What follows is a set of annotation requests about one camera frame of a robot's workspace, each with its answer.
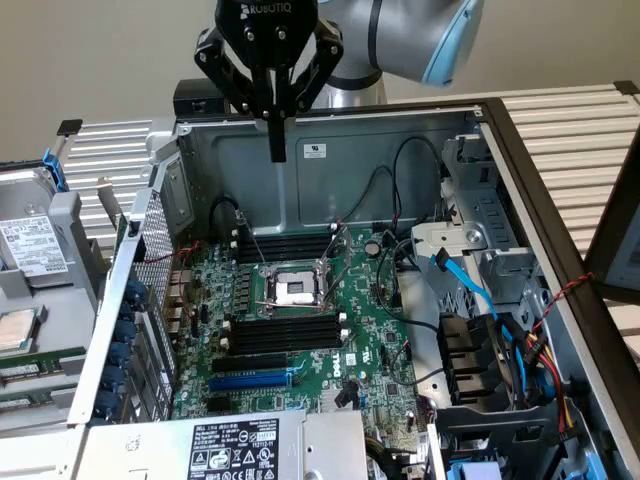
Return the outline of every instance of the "power supply label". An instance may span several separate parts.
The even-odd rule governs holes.
[[[196,425],[187,480],[276,480],[277,418]]]

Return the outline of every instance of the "robotiq logo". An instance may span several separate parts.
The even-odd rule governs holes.
[[[269,5],[245,5],[240,4],[242,9],[240,13],[240,20],[245,20],[249,15],[255,15],[257,13],[291,13],[291,4],[285,3],[272,3]]]

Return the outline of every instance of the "blue pcie slot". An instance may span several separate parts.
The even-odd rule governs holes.
[[[209,391],[211,392],[290,386],[291,372],[287,372],[286,370],[251,372],[242,375],[226,375],[209,379]]]

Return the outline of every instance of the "warning label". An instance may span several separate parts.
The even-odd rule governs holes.
[[[277,480],[278,423],[196,425],[187,480]]]
[[[49,217],[29,217],[0,222],[11,256],[25,277],[67,271]]]

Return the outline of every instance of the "capacitor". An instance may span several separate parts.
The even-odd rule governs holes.
[[[412,411],[407,411],[407,432],[411,432],[414,423],[416,423],[416,416]]]

